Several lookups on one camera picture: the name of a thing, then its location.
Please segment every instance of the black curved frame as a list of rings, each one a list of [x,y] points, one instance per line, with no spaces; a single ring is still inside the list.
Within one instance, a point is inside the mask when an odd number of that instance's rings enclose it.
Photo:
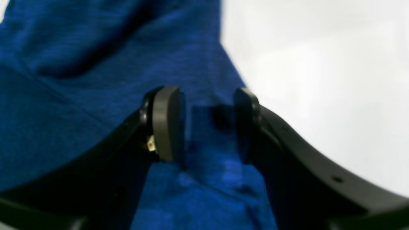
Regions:
[[[340,167],[245,88],[234,93],[240,158],[263,175],[280,230],[402,230],[409,199]],[[0,194],[0,222],[19,230],[130,228],[153,162],[183,146],[179,88],[159,87],[75,161]]]

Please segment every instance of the screw hole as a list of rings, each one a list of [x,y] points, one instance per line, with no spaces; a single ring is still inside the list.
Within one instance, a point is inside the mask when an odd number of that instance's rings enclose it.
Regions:
[[[337,183],[343,183],[344,180],[341,177],[333,176],[332,179]]]

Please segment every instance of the blue fabric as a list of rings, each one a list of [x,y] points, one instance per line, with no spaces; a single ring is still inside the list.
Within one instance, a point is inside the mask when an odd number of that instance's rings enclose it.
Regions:
[[[150,89],[178,85],[187,170],[151,167],[132,229],[276,229],[262,177],[239,162],[231,114],[214,108],[244,86],[219,33],[218,0],[11,0],[0,24],[0,191],[81,155]]]

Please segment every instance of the small hole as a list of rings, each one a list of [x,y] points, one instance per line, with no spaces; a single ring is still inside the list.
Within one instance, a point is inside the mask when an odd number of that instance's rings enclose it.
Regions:
[[[341,177],[338,177],[338,176],[333,176],[332,179],[335,182],[338,182],[338,183],[343,183],[344,182],[344,180]]]

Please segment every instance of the white background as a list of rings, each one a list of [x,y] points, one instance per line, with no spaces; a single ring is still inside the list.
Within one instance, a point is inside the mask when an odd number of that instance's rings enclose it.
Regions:
[[[409,197],[409,2],[223,4],[222,43],[260,102],[332,160]]]

